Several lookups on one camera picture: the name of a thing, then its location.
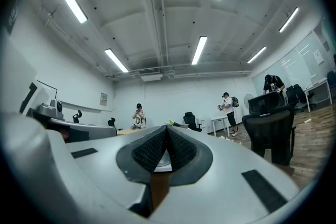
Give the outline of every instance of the white t-shirt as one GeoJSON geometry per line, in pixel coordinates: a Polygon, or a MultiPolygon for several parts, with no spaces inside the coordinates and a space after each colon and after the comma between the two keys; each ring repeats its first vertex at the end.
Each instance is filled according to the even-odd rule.
{"type": "Polygon", "coordinates": [[[225,105],[227,105],[227,104],[229,104],[230,106],[229,106],[228,108],[224,109],[224,112],[225,112],[226,114],[229,114],[229,113],[231,113],[231,112],[234,112],[234,110],[233,110],[233,106],[232,106],[232,98],[231,98],[231,97],[228,97],[227,99],[224,99],[224,105],[223,105],[223,106],[225,106],[225,105]]]}
{"type": "Polygon", "coordinates": [[[134,125],[138,128],[146,128],[146,122],[145,122],[145,113],[143,112],[143,110],[141,110],[141,112],[139,113],[142,117],[143,120],[141,119],[141,117],[136,114],[136,112],[134,113],[134,125]]]}

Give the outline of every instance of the white fan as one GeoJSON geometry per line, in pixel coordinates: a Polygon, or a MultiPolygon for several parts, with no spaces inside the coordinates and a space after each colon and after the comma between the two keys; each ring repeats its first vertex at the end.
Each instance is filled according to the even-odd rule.
{"type": "Polygon", "coordinates": [[[251,100],[253,99],[254,97],[252,96],[252,94],[247,94],[245,95],[244,97],[244,104],[246,106],[247,109],[249,109],[249,106],[248,106],[248,100],[251,100]]]}

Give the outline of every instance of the black pants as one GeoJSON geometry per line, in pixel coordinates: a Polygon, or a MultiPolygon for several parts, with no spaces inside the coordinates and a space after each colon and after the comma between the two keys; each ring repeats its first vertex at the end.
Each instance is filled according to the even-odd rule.
{"type": "Polygon", "coordinates": [[[229,123],[232,127],[235,127],[237,124],[236,124],[236,120],[235,120],[235,113],[234,112],[231,112],[229,114],[226,114],[227,115],[227,119],[229,120],[229,123]]]}
{"type": "Polygon", "coordinates": [[[282,99],[282,101],[283,101],[283,105],[286,105],[285,97],[284,97],[282,91],[280,92],[280,97],[281,97],[281,99],[282,99]]]}

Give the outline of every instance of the office chair backrest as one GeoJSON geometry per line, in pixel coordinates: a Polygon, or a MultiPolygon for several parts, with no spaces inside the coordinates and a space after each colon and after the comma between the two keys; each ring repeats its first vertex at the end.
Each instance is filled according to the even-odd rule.
{"type": "Polygon", "coordinates": [[[251,149],[260,155],[270,148],[272,162],[279,165],[289,165],[290,133],[294,120],[294,107],[285,105],[274,109],[269,116],[258,114],[243,116],[243,125],[251,139],[251,149]]]}
{"type": "Polygon", "coordinates": [[[188,128],[196,131],[197,126],[196,126],[196,122],[195,122],[195,116],[193,115],[192,112],[186,112],[184,114],[183,119],[184,119],[185,124],[188,124],[188,128]]]}
{"type": "Polygon", "coordinates": [[[82,112],[80,110],[78,110],[77,114],[72,116],[72,119],[74,120],[73,122],[75,123],[79,123],[78,118],[82,117],[82,112]]]}
{"type": "Polygon", "coordinates": [[[284,105],[281,96],[277,92],[269,92],[248,100],[248,112],[250,114],[266,114],[270,110],[284,105]]]}
{"type": "Polygon", "coordinates": [[[302,88],[298,84],[295,84],[293,88],[295,90],[297,97],[299,98],[299,101],[301,103],[306,103],[307,102],[306,95],[304,91],[302,90],[302,88]]]}
{"type": "Polygon", "coordinates": [[[109,124],[109,126],[115,127],[114,125],[115,120],[116,120],[115,118],[111,118],[107,123],[109,124]]]}
{"type": "Polygon", "coordinates": [[[287,99],[288,99],[288,104],[294,106],[299,102],[293,86],[287,88],[286,95],[287,95],[287,99]]]}
{"type": "Polygon", "coordinates": [[[334,71],[328,72],[327,80],[328,80],[329,87],[336,86],[336,74],[334,73],[334,71]]]}

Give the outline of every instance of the black shorts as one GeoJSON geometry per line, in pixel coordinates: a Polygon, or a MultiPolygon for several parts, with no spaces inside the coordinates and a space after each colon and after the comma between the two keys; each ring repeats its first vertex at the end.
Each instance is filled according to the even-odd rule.
{"type": "Polygon", "coordinates": [[[227,115],[227,119],[229,120],[229,123],[232,127],[236,126],[236,120],[235,120],[235,113],[234,112],[231,112],[229,114],[226,114],[227,115]]]}

